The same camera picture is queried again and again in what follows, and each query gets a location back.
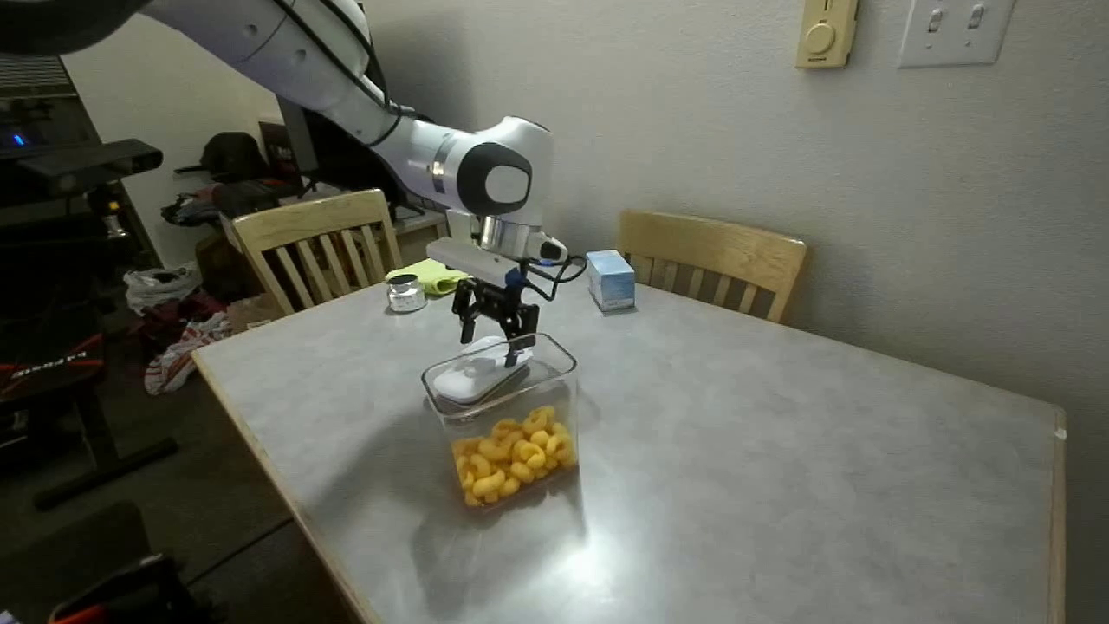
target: table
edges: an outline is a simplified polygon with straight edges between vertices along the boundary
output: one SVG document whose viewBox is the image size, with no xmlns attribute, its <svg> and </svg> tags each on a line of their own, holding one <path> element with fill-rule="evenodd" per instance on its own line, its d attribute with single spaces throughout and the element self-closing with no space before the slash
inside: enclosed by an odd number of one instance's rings
<svg viewBox="0 0 1109 624">
<path fill-rule="evenodd" d="M 579 356 L 581 471 L 499 517 L 460 508 L 423 407 L 448 303 L 371 288 L 198 364 L 367 621 L 1062 615 L 1058 407 L 650 288 L 600 316 L 572 284 L 541 327 Z"/>
</svg>

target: clutter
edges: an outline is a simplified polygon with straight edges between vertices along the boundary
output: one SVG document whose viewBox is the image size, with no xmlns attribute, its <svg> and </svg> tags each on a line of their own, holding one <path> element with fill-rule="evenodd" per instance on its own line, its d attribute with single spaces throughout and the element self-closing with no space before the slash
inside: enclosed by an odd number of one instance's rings
<svg viewBox="0 0 1109 624">
<path fill-rule="evenodd" d="M 206 237 L 198 244 L 198 271 L 203 292 L 219 303 L 239 303 L 262 292 L 246 257 L 225 237 Z"/>
<path fill-rule="evenodd" d="M 246 331 L 246 330 L 265 327 L 269 320 L 280 320 L 280 308 L 269 294 L 255 294 L 255 297 L 233 303 L 225 316 L 228 316 L 228 331 Z"/>
<path fill-rule="evenodd" d="M 203 323 L 188 323 L 180 340 L 146 364 L 142 387 L 149 396 L 176 390 L 192 370 L 192 350 L 228 335 L 228 316 L 216 312 Z"/>
<path fill-rule="evenodd" d="M 170 344 L 176 344 L 188 323 L 200 323 L 221 308 L 225 308 L 221 303 L 216 303 L 200 292 L 192 292 L 180 303 L 161 303 L 161 304 L 142 308 L 139 323 L 132 327 L 132 335 L 139 340 L 142 364 L 149 364 Z"/>
<path fill-rule="evenodd" d="M 146 308 L 167 304 L 167 303 L 180 303 L 191 292 L 198 292 L 200 277 L 191 267 L 173 267 L 173 271 L 127 271 L 124 275 L 127 284 L 127 308 L 136 316 L 142 316 Z"/>
<path fill-rule="evenodd" d="M 246 132 L 211 136 L 200 163 L 176 174 L 206 174 L 216 185 L 167 203 L 161 218 L 173 226 L 219 226 L 219 218 L 278 209 L 280 196 L 298 193 L 298 181 L 278 174 Z"/>
</svg>

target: small box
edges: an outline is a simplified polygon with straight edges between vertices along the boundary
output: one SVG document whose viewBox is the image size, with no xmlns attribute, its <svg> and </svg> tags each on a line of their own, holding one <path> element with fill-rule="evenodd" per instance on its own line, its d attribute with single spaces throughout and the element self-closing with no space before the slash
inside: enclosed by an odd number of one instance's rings
<svg viewBox="0 0 1109 624">
<path fill-rule="evenodd" d="M 616 251 L 586 253 L 586 271 L 597 308 L 635 308 L 635 267 Z"/>
</svg>

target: beige wall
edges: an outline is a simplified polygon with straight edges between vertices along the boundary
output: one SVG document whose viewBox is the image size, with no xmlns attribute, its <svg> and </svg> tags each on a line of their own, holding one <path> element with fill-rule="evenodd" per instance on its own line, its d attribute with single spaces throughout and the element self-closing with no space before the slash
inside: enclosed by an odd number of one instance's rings
<svg viewBox="0 0 1109 624">
<path fill-rule="evenodd" d="M 1109 3 L 1022 0 L 991 68 L 896 68 L 909 0 L 855 58 L 795 71 L 795 3 L 389 3 L 400 101 L 553 132 L 549 226 L 608 246 L 622 203 L 810 239 L 795 327 L 1109 422 Z"/>
<path fill-rule="evenodd" d="M 105 141 L 142 138 L 161 150 L 167 163 L 127 178 L 124 187 L 158 261 L 191 264 L 192 244 L 211 231 L 170 226 L 158 211 L 206 181 L 173 169 L 192 165 L 216 132 L 255 136 L 258 117 L 280 117 L 274 95 L 149 18 L 132 18 L 100 44 L 64 56 L 64 68 Z"/>
</svg>

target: chair back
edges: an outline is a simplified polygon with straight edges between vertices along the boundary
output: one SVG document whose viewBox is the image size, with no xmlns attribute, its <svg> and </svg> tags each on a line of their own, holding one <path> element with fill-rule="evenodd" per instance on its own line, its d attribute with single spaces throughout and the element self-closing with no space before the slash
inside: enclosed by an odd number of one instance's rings
<svg viewBox="0 0 1109 624">
<path fill-rule="evenodd" d="M 783 323 L 806 246 L 737 223 L 622 211 L 619 253 L 645 284 Z"/>
<path fill-rule="evenodd" d="M 283 316 L 371 288 L 400 264 L 380 192 L 251 211 L 233 229 Z"/>
</svg>

